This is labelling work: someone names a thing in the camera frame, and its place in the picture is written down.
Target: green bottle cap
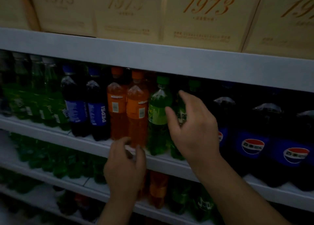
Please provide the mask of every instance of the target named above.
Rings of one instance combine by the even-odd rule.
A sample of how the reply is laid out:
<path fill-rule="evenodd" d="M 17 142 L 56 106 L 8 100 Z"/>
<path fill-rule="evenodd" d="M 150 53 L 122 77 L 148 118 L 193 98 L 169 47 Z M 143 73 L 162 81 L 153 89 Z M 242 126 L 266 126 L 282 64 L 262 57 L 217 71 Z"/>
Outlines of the green bottle cap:
<path fill-rule="evenodd" d="M 189 87 L 191 88 L 199 88 L 201 86 L 201 81 L 198 80 L 189 80 Z"/>
<path fill-rule="evenodd" d="M 169 84 L 169 77 L 157 76 L 157 83 L 158 84 L 168 85 Z"/>

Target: barcode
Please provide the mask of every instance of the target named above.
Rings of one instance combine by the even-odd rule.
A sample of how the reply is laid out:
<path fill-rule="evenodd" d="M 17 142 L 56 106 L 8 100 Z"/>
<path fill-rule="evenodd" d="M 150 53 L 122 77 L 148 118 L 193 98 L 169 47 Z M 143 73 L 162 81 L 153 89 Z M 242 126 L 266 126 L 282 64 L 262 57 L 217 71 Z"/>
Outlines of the barcode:
<path fill-rule="evenodd" d="M 30 107 L 26 107 L 26 112 L 27 112 L 27 115 L 29 116 L 32 116 L 32 110 L 30 109 Z"/>
<path fill-rule="evenodd" d="M 119 103 L 118 102 L 112 102 L 112 111 L 119 113 Z"/>
<path fill-rule="evenodd" d="M 56 118 L 57 123 L 61 123 L 60 119 L 59 119 L 59 116 L 57 114 L 55 114 L 55 118 Z"/>
<path fill-rule="evenodd" d="M 39 110 L 39 113 L 40 113 L 41 119 L 45 119 L 44 112 L 42 110 Z"/>
<path fill-rule="evenodd" d="M 145 117 L 145 108 L 140 108 L 139 109 L 139 119 Z"/>

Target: hand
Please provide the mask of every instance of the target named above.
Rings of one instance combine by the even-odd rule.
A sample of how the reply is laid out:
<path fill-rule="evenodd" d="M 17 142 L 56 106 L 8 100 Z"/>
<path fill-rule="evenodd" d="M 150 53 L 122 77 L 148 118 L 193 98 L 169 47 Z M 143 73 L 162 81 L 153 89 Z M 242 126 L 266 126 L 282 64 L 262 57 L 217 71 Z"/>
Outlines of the hand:
<path fill-rule="evenodd" d="M 122 204 L 134 205 L 146 171 L 146 156 L 140 146 L 136 147 L 136 161 L 128 159 L 125 145 L 130 137 L 123 137 L 111 144 L 104 176 L 110 188 L 110 199 Z"/>
<path fill-rule="evenodd" d="M 187 121 L 180 128 L 175 112 L 166 107 L 171 138 L 199 178 L 212 167 L 219 153 L 218 125 L 216 118 L 208 111 L 202 100 L 179 91 L 186 107 Z"/>

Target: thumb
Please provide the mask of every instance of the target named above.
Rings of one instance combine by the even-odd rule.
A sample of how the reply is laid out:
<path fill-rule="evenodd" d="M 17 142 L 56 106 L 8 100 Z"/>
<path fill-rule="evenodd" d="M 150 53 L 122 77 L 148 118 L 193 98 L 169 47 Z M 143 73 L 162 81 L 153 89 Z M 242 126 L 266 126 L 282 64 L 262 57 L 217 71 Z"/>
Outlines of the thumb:
<path fill-rule="evenodd" d="M 135 166 L 138 170 L 141 170 L 143 172 L 146 171 L 146 156 L 144 150 L 137 145 L 136 146 L 136 162 Z"/>
<path fill-rule="evenodd" d="M 165 112 L 167 115 L 167 121 L 168 121 L 168 128 L 170 131 L 171 138 L 177 137 L 180 132 L 181 128 L 178 122 L 178 118 L 175 114 L 175 112 L 171 109 L 171 107 L 166 107 Z"/>

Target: beige box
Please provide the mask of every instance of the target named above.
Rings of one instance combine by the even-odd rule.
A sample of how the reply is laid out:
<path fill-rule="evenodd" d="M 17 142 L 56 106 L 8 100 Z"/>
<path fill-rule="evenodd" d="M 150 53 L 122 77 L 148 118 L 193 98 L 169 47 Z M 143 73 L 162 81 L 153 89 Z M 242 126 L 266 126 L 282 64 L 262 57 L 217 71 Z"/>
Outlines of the beige box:
<path fill-rule="evenodd" d="M 243 51 L 314 59 L 314 0 L 261 0 Z"/>
<path fill-rule="evenodd" d="M 93 0 L 97 37 L 158 43 L 162 0 Z"/>
<path fill-rule="evenodd" d="M 0 27 L 40 31 L 31 0 L 0 0 Z"/>
<path fill-rule="evenodd" d="M 33 0 L 42 31 L 95 36 L 91 0 Z"/>
<path fill-rule="evenodd" d="M 260 0 L 167 0 L 164 44 L 241 51 Z"/>

